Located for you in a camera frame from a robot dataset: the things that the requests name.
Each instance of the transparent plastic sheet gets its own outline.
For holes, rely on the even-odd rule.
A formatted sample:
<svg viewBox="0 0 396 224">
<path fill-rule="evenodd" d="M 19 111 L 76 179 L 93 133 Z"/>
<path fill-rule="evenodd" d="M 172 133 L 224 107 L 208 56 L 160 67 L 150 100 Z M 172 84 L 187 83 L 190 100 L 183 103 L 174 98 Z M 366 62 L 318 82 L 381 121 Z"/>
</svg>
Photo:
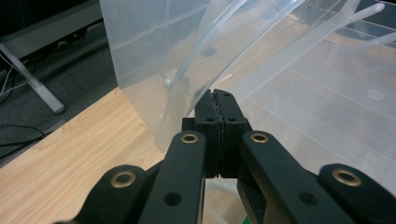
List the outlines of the transparent plastic sheet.
<svg viewBox="0 0 396 224">
<path fill-rule="evenodd" d="M 325 17 L 336 15 L 329 11 Z M 309 26 L 317 31 L 330 20 Z M 396 195 L 396 31 L 366 21 L 343 24 L 290 60 L 290 49 L 312 32 L 245 76 L 238 75 L 241 65 L 233 64 L 228 71 L 233 75 L 214 88 L 232 92 L 252 127 L 276 136 L 304 168 L 317 172 L 326 163 L 349 164 Z M 268 38 L 262 49 L 281 36 Z M 241 63 L 259 60 L 262 49 L 255 46 Z M 291 53 L 281 57 L 284 52 Z"/>
<path fill-rule="evenodd" d="M 304 168 L 353 165 L 396 194 L 396 33 L 360 21 L 359 1 L 161 2 L 101 1 L 119 85 L 159 149 L 218 88 Z"/>
</svg>

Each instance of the gray carpet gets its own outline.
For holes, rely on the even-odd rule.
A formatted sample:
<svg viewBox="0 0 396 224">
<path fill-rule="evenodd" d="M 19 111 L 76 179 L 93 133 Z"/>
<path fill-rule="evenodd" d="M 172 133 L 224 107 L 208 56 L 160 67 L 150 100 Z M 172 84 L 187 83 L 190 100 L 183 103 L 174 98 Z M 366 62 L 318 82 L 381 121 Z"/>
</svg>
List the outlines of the gray carpet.
<svg viewBox="0 0 396 224">
<path fill-rule="evenodd" d="M 33 89 L 24 85 L 0 104 L 0 146 L 41 135 L 35 129 L 8 124 L 33 126 L 49 133 L 117 87 L 105 26 L 102 23 L 94 25 L 78 41 L 80 44 L 74 43 L 38 61 L 33 72 L 66 106 L 66 110 L 60 115 L 53 114 Z M 17 80 L 17 85 L 23 82 L 20 76 Z M 21 149 L 18 149 L 21 145 L 0 147 L 0 167 L 38 141 Z"/>
</svg>

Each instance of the black cable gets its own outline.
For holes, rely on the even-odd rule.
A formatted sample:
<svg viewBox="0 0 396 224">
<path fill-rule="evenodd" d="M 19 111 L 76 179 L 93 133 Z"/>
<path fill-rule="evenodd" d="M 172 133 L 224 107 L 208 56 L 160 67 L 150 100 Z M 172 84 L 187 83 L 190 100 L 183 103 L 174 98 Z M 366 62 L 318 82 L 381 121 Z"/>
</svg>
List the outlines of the black cable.
<svg viewBox="0 0 396 224">
<path fill-rule="evenodd" d="M 5 143 L 5 144 L 0 144 L 0 147 L 13 147 L 13 146 L 18 146 L 18 145 L 23 145 L 23 146 L 27 146 L 29 144 L 32 144 L 33 142 L 37 141 L 37 140 L 42 140 L 45 137 L 47 137 L 49 134 L 51 134 L 52 132 L 49 133 L 44 133 L 41 130 L 37 129 L 36 127 L 33 126 L 28 126 L 28 125 L 15 125 L 15 124 L 2 124 L 0 125 L 0 129 L 4 128 L 4 127 L 13 127 L 13 128 L 28 128 L 28 129 L 33 129 L 36 132 L 40 133 L 40 135 L 36 138 L 33 139 L 29 139 L 26 141 L 20 141 L 20 142 L 13 142 L 13 143 Z"/>
<path fill-rule="evenodd" d="M 11 89 L 12 89 L 12 90 L 8 92 L 6 98 L 4 98 L 4 100 L 2 100 L 2 101 L 0 102 L 0 105 L 1 105 L 2 103 L 4 103 L 4 102 L 9 98 L 9 96 L 11 96 L 12 92 L 14 92 L 13 88 L 15 87 L 15 79 L 16 79 L 16 75 L 13 74 L 13 75 L 12 75 L 12 84 L 11 84 Z"/>
<path fill-rule="evenodd" d="M 42 61 L 45 60 L 46 58 L 48 58 L 50 55 L 53 55 L 53 54 L 62 52 L 62 51 L 67 50 L 67 49 L 74 49 L 74 48 L 77 48 L 77 47 L 81 46 L 81 45 L 84 43 L 84 41 L 85 41 L 85 33 L 82 35 L 81 38 L 75 40 L 74 42 L 72 42 L 72 43 L 71 43 L 69 46 L 67 46 L 67 47 L 59 48 L 59 49 L 53 50 L 53 51 L 50 52 L 50 53 L 47 53 L 47 54 L 44 54 L 44 55 L 41 55 L 41 56 L 36 57 L 35 59 L 33 59 L 34 64 L 33 64 L 33 68 L 32 68 L 32 73 L 35 72 L 35 68 L 37 67 L 37 64 L 40 63 L 40 62 L 42 62 Z"/>
</svg>

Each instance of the wooden surface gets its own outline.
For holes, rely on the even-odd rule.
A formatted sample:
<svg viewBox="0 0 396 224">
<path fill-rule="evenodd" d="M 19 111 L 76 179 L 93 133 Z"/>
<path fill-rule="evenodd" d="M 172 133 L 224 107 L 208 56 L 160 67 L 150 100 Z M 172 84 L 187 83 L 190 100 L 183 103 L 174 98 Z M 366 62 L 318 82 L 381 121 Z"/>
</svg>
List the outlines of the wooden surface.
<svg viewBox="0 0 396 224">
<path fill-rule="evenodd" d="M 116 88 L 0 169 L 0 223 L 70 220 L 109 169 L 131 164 L 147 170 L 162 160 L 165 153 L 153 142 L 153 134 Z M 205 202 L 229 223 L 241 223 L 244 211 L 235 197 L 211 191 Z M 218 223 L 207 208 L 204 223 Z"/>
</svg>

